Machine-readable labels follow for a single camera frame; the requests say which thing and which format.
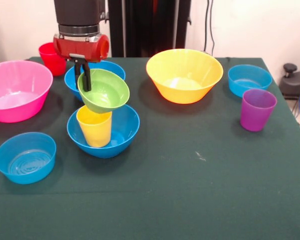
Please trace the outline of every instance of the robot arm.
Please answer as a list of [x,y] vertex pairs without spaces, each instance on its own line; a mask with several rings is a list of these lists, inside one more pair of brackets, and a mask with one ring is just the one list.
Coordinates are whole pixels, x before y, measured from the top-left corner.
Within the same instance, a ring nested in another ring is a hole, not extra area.
[[105,0],[54,0],[59,33],[54,35],[56,52],[75,62],[76,83],[83,67],[84,91],[91,90],[88,62],[99,62],[109,52],[109,39],[100,33],[105,19]]

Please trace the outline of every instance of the plastic bowl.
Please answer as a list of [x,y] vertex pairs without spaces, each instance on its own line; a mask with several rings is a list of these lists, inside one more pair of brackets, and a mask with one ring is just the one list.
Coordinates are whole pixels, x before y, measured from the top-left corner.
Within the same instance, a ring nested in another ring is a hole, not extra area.
[[[100,61],[98,63],[94,63],[94,62],[90,62],[89,63],[89,67],[90,69],[104,69],[107,71],[110,71],[114,74],[116,74],[117,76],[119,76],[121,79],[125,80],[125,71],[123,70],[123,68],[121,68],[119,65],[117,65],[114,62],[108,62],[108,61]],[[79,90],[77,90],[76,88],[76,84],[75,84],[75,73],[74,73],[74,67],[70,68],[64,77],[64,81],[66,86],[72,91],[72,93],[74,94],[74,96],[80,100],[82,100],[82,97],[79,93]]]
[[41,132],[16,135],[0,146],[0,172],[17,184],[45,178],[55,164],[56,144]]
[[124,151],[131,144],[140,127],[140,118],[136,111],[124,105],[112,113],[111,141],[104,147],[94,148],[87,144],[76,119],[76,112],[77,110],[68,120],[68,135],[84,152],[102,159],[115,157]]
[[148,60],[146,71],[161,95],[177,104],[201,100],[223,75],[214,57],[190,49],[157,53]]
[[91,69],[90,72],[92,90],[83,90],[83,74],[79,76],[78,88],[84,104],[91,111],[111,112],[129,100],[129,87],[119,76],[104,69]]
[[0,122],[21,122],[37,114],[52,82],[51,71],[37,62],[0,63]]
[[266,90],[272,83],[272,76],[263,68],[242,64],[230,68],[228,82],[230,90],[242,97],[245,91],[252,88]]

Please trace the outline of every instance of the pink bowl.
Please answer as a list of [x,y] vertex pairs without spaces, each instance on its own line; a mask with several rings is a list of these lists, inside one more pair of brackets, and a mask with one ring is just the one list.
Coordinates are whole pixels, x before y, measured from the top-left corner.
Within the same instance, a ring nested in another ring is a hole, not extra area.
[[0,63],[0,122],[17,123],[37,114],[53,83],[44,65],[26,60]]

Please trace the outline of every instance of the yellow cup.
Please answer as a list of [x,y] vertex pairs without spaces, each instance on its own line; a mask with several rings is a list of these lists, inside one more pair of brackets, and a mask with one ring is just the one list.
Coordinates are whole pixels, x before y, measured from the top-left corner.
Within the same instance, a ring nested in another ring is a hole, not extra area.
[[78,110],[76,118],[88,145],[101,148],[110,142],[112,112],[95,113],[84,105]]

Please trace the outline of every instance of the black knob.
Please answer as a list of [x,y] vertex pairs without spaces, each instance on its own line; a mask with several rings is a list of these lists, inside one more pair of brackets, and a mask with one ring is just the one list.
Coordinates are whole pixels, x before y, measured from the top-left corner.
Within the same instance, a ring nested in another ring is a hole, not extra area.
[[283,65],[283,68],[284,68],[284,70],[285,70],[285,72],[286,73],[293,73],[293,72],[295,72],[296,70],[297,70],[297,67],[296,67],[296,65],[294,65],[294,64],[292,64],[292,63],[287,63],[287,64],[285,64],[285,65]]

